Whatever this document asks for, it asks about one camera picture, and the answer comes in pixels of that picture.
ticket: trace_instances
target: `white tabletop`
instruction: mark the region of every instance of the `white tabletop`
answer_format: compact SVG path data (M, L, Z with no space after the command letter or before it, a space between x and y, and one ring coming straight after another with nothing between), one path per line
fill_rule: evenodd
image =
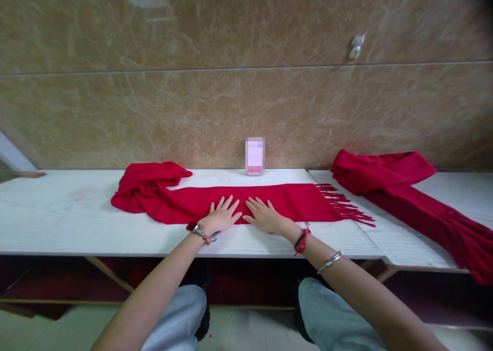
M192 170L176 188L314 183L305 170ZM164 256L185 237L185 225L165 225L146 214L114 208L110 199L123 170L47 170L39 179L0 184L0 254ZM380 258L380 249L352 220L311 223L315 236L350 258ZM202 257L293 257L282 237L235 225Z
M445 249L365 198L351 194L339 185L330 171L311 170L309 173L317 182L339 188L355 206L376 220L376 228L358 224L383 251L389 263L419 268L457 268ZM493 227L493 174L437 173L414 187L467 217Z

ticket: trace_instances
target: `gray pants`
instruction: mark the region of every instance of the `gray pants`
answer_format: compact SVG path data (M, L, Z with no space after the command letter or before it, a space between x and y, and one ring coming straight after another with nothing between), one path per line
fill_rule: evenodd
M370 324L318 280L304 279L298 292L305 328L321 350L386 349ZM200 287L188 285L178 288L142 350L195 350L195 332L206 304L205 293Z

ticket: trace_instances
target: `red scarf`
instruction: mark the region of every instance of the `red scarf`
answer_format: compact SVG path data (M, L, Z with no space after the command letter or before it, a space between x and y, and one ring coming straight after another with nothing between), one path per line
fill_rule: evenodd
M445 248L482 285L493 285L493 231L411 185L437 171L418 152L361 156L341 150L331 171L351 193Z
M248 197L269 199L276 211L293 221L339 221L353 219L366 223L373 221L359 212L343 195L331 193L329 185L282 184L267 187L211 187L181 188L170 191L182 177L192 172L174 162L133 163L125 170L118 191L111 199L116 208L131 212L146 212L151 218L165 224L196 223L208 215L211 202L224 196L239 199L237 212L251 215L245 204ZM248 224L242 218L236 224Z

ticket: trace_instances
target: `bracelet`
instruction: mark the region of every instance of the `bracelet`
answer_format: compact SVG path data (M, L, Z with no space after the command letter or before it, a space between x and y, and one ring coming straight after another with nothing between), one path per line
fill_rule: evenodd
M191 230L192 233L198 235L199 237L202 237L202 239L205 241L204 244L210 245L212 242L215 242L217 238L211 237L209 238L205 233L200 229L200 225L196 224L195 227Z
M340 259L343 256L343 253L339 251L335 255L333 255L318 271L317 275L320 275L322 271L327 269L328 267L331 267L338 259Z
M303 234L301 235L301 237L298 239L298 241L294 245L294 250L296 251L296 253L294 254L295 256L297 254L299 254L299 253L303 253L304 252L305 247L307 246L307 237L308 237L308 234L311 234L312 233L310 231L310 228L308 228L308 226L310 224L307 223L307 222L305 222L305 224L307 225L306 229L302 229Z

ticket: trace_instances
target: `forearm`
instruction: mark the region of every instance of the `forearm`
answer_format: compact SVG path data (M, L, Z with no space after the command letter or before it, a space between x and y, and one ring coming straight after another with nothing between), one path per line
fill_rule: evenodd
M190 233L130 295L92 350L140 350L202 245L203 240Z
M295 244L301 236L296 224L285 229ZM303 255L318 270L336 251L308 235ZM389 349L446 349L423 322L382 283L361 267L341 257L322 277L381 336Z

